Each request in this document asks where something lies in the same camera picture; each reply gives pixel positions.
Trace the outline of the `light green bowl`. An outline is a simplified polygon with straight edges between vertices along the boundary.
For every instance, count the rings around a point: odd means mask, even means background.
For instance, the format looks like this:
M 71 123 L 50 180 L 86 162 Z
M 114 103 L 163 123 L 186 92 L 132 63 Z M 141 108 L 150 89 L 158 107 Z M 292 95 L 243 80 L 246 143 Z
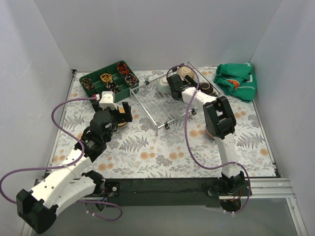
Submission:
M 170 86 L 166 77 L 160 78 L 157 82 L 157 91 L 160 93 L 170 93 Z

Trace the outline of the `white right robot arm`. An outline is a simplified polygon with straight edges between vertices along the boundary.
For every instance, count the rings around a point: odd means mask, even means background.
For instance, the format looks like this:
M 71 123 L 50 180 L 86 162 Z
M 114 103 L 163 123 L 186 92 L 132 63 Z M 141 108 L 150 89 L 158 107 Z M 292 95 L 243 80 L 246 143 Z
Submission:
M 210 83 L 198 84 L 192 77 L 181 78 L 174 74 L 166 78 L 171 96 L 195 108 L 203 110 L 206 131 L 215 139 L 221 159 L 222 192 L 234 195 L 245 182 L 242 168 L 237 165 L 237 153 L 234 145 L 236 118 L 225 96 L 213 96 Z

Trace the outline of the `tan bowl front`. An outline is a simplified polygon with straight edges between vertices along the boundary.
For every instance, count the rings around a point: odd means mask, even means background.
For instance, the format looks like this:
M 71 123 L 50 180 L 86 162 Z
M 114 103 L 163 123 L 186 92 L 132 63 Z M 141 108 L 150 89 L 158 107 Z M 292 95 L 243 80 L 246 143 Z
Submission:
M 119 123 L 118 128 L 124 128 L 127 124 L 128 124 L 128 122 Z

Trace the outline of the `dark patterned bowl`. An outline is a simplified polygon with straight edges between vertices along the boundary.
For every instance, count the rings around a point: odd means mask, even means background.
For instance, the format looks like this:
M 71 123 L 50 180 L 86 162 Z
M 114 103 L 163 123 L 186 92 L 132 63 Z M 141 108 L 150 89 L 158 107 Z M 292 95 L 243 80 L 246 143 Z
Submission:
M 216 95 L 216 92 L 215 92 L 213 86 L 208 82 L 200 83 L 199 89 L 206 95 L 209 95 L 209 96 Z

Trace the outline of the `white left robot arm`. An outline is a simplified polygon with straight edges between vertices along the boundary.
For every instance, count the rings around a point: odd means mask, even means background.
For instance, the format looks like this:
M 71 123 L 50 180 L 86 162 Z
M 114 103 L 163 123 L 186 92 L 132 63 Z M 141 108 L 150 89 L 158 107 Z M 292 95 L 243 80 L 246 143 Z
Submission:
M 124 112 L 98 102 L 90 125 L 64 162 L 30 190 L 22 189 L 16 195 L 18 215 L 38 234 L 46 232 L 57 216 L 80 198 L 95 197 L 105 191 L 104 177 L 95 172 L 83 173 L 107 148 L 118 125 L 131 122 L 131 107 L 123 102 Z M 75 183 L 72 180 L 82 173 Z

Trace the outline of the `beige bowl back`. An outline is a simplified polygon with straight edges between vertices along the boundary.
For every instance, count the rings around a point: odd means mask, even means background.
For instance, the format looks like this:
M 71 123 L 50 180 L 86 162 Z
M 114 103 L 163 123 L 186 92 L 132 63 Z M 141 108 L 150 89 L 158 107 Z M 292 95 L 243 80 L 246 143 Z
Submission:
M 177 70 L 177 73 L 181 78 L 185 78 L 186 75 L 189 75 L 192 79 L 195 77 L 195 73 L 188 68 L 187 66 L 182 66 Z

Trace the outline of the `tan bowl gold rim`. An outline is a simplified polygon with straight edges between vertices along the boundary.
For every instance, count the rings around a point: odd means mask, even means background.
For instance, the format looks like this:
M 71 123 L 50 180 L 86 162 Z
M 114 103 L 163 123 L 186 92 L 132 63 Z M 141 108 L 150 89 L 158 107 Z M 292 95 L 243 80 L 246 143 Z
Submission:
M 126 114 L 124 108 L 122 108 L 122 107 L 119 107 L 118 111 L 120 113 L 120 116 L 124 116 Z

